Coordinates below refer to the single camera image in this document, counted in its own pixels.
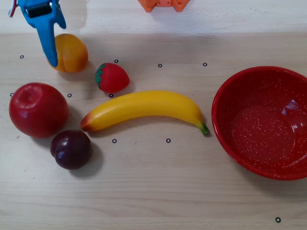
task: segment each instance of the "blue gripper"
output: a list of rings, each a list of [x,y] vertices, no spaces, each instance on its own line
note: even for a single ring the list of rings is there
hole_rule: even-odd
[[[54,38],[54,23],[66,29],[66,22],[59,0],[18,0],[26,21],[37,29],[40,42],[50,64],[58,66],[58,55]]]

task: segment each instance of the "banana tip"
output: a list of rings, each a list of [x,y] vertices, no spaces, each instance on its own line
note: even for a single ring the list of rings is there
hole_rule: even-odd
[[[208,127],[205,124],[202,124],[200,130],[204,136],[210,134]]]
[[[81,126],[81,129],[84,131],[84,132],[88,132],[88,131],[91,131],[91,127],[89,125],[89,115],[86,115],[81,123],[80,123],[80,126]]]

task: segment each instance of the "strawberry leaves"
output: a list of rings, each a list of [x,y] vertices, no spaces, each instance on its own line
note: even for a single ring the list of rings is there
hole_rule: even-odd
[[[95,74],[95,81],[96,81],[96,84],[98,85],[98,87],[100,88],[100,83],[102,82],[102,79],[101,79],[101,75],[103,75],[103,71],[102,69],[106,67],[106,64],[102,64],[101,66],[99,66],[99,68],[97,69],[97,72]]]

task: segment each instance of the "bowl rim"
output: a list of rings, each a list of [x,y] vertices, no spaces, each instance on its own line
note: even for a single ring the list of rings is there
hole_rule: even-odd
[[[224,92],[224,90],[230,85],[230,83],[232,83],[233,81],[235,81],[236,79],[243,77],[244,75],[251,73],[251,72],[255,72],[255,71],[259,71],[259,70],[279,70],[279,71],[283,71],[283,72],[287,72],[288,74],[291,74],[293,77],[298,78],[300,80],[303,80],[304,82],[307,83],[307,78],[304,77],[303,75],[294,72],[292,70],[289,69],[285,69],[282,67],[276,67],[276,66],[258,66],[258,67],[252,67],[249,69],[245,69],[242,70],[238,73],[236,73],[235,75],[233,75],[232,77],[228,78],[223,84],[222,86],[219,88],[219,90],[217,91],[214,100],[213,100],[213,104],[212,104],[212,125],[213,125],[213,129],[214,132],[216,134],[217,139],[219,140],[219,142],[221,143],[222,147],[224,148],[224,150],[227,152],[227,154],[234,159],[238,164],[240,164],[241,166],[243,166],[244,168],[246,168],[247,170],[266,177],[266,178],[270,178],[270,179],[275,179],[275,180],[298,180],[298,179],[302,179],[307,177],[307,172],[299,172],[296,174],[291,174],[291,175],[277,175],[275,173],[271,173],[271,172],[264,172],[263,170],[259,170],[255,167],[253,167],[253,165],[246,163],[242,160],[241,157],[239,157],[238,154],[236,154],[234,151],[232,151],[230,149],[230,147],[226,144],[226,142],[224,141],[223,137],[222,137],[222,133],[218,127],[218,122],[217,122],[217,117],[216,117],[216,112],[217,112],[217,105],[219,103],[219,100],[222,96],[222,93]]]

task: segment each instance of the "banana stem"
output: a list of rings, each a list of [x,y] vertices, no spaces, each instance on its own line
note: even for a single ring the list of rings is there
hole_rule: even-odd
[[[205,124],[202,124],[200,126],[200,130],[201,130],[201,132],[204,136],[206,136],[210,133],[209,129],[207,128],[207,126]]]

